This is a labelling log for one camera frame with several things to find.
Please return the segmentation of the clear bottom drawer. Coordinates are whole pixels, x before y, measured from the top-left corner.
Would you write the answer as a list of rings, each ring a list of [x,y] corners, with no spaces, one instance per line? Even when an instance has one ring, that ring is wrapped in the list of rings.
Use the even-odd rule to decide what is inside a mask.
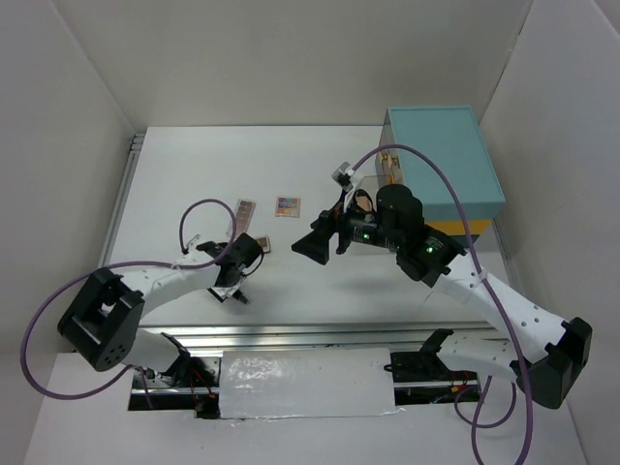
[[[378,191],[387,185],[401,184],[402,177],[400,175],[393,174],[381,174],[381,175],[365,175],[357,188],[364,191],[368,197],[374,201],[376,199]]]

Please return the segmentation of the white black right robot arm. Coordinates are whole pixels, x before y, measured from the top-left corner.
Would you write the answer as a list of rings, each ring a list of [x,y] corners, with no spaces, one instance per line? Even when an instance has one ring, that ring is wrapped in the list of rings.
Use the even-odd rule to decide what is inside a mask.
[[[339,255],[352,243],[388,249],[410,279],[479,312],[508,339],[500,343],[437,329],[420,350],[428,377],[439,380],[451,371],[476,372],[516,384],[545,408],[563,404],[587,364],[592,327],[580,318],[567,321],[547,312],[477,269],[469,250],[425,223],[422,204],[409,188],[380,188],[371,210],[338,201],[321,212],[292,250],[325,265],[334,235]]]

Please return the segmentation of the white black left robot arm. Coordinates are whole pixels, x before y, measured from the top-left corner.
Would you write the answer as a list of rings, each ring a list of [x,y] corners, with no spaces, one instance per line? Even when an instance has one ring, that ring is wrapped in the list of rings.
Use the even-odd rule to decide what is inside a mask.
[[[141,329],[140,320],[196,291],[207,291],[219,302],[232,297],[246,303],[240,287],[249,276],[246,268],[264,257],[263,248],[243,233],[220,262],[196,268],[225,247],[225,243],[204,242],[172,267],[145,266],[120,274],[110,267],[95,270],[61,317],[58,332],[98,372],[122,363],[150,369],[171,387],[188,385],[195,373],[211,381],[204,363],[180,342],[164,332]]]

